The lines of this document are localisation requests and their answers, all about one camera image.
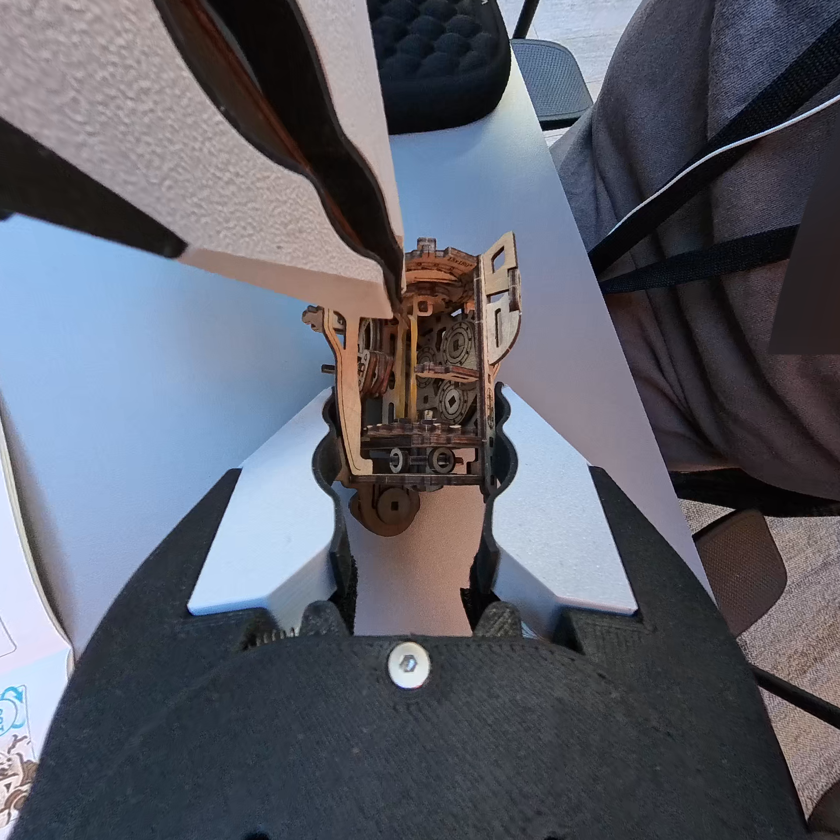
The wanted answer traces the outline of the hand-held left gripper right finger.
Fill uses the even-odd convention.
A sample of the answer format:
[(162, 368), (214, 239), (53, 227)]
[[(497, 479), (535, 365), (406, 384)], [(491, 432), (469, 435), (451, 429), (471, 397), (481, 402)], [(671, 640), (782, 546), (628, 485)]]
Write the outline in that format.
[(587, 460), (510, 387), (501, 431), (517, 465), (493, 502), (500, 552), (491, 590), (537, 635), (552, 635), (565, 607), (633, 616), (628, 582)]

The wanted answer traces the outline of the yellow rubber band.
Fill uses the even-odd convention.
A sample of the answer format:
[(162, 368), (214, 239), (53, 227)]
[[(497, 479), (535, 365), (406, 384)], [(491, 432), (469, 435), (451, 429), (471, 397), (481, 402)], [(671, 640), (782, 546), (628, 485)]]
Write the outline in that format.
[(417, 312), (410, 307), (407, 314), (396, 317), (392, 388), (395, 418), (417, 420)]

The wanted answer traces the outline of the wooden mechanical model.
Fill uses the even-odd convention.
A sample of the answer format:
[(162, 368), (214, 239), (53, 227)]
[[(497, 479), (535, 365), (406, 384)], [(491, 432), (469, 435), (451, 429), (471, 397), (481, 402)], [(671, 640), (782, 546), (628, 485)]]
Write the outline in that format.
[[(446, 486), (488, 492), (495, 448), (494, 387), (522, 320), (521, 275), (510, 231), (481, 255), (419, 238), (405, 254), (400, 307), (390, 318), (349, 325), (309, 306), (303, 322), (322, 333), (333, 373), (343, 472), (353, 516), (393, 537), (407, 530), (420, 495)], [(417, 420), (395, 418), (396, 317), (417, 313)]]

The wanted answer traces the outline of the black mesh chair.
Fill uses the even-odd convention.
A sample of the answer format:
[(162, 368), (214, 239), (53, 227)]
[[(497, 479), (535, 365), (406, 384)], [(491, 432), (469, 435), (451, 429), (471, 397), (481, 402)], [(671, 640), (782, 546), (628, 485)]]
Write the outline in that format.
[(524, 2), (511, 37), (511, 49), (542, 130), (566, 129), (593, 104), (572, 53), (548, 40), (526, 38), (538, 1)]

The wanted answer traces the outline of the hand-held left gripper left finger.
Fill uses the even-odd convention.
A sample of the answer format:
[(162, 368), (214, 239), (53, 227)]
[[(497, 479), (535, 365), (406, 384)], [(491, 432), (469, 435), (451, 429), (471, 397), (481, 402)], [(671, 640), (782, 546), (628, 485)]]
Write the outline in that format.
[(241, 466), (187, 604), (195, 616), (254, 607), (301, 617), (336, 596), (350, 616), (353, 561), (341, 502), (332, 489), (341, 461), (324, 416), (326, 389)]

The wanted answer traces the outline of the printed instruction booklet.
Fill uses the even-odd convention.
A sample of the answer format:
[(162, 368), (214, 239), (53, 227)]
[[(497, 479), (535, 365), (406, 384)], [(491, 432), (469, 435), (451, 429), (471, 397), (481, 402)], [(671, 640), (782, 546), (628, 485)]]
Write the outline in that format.
[(12, 832), (73, 666), (39, 582), (1, 434), (1, 837)]

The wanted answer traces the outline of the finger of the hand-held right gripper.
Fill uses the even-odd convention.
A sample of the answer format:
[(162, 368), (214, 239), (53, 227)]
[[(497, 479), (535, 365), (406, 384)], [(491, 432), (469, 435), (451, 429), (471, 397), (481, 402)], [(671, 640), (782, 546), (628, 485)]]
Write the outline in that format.
[(318, 188), (331, 224), (382, 268), (387, 308), (403, 274), (402, 216), (362, 2), (214, 2)]
[(392, 315), (214, 2), (2, 2), (2, 120), (171, 230), (182, 263)]

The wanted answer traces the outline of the black padded wrist rest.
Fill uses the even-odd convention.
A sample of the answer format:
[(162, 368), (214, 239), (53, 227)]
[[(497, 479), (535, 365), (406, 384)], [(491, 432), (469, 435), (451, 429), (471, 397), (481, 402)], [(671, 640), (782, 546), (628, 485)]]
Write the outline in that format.
[(446, 130), (498, 105), (510, 76), (495, 1), (367, 3), (389, 134)]

